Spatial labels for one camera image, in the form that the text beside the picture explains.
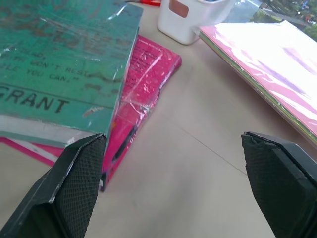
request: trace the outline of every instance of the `plastic wrap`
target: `plastic wrap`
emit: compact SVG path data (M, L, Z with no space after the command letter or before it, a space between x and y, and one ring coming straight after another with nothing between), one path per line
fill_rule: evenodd
M142 36L138 37L104 157L102 190L154 109L162 87L180 66L179 55ZM62 152L60 148L15 139L2 138L2 142L50 166Z
M108 138L142 12L119 0L1 2L0 136L61 148Z
M202 27L200 37L314 146L317 43L292 24Z

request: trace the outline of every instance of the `pen holder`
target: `pen holder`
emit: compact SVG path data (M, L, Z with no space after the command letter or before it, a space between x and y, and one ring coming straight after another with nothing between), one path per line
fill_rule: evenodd
M162 0L158 29L181 44L198 39L193 28L226 19L236 0Z

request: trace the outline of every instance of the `beige table surface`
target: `beige table surface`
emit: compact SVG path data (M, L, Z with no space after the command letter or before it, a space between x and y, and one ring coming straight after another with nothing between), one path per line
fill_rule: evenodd
M181 69L106 193L88 238L273 238L245 171L240 134L304 138L202 41L182 46L156 28L145 7L140 34L179 53ZM0 228L48 166L0 145Z

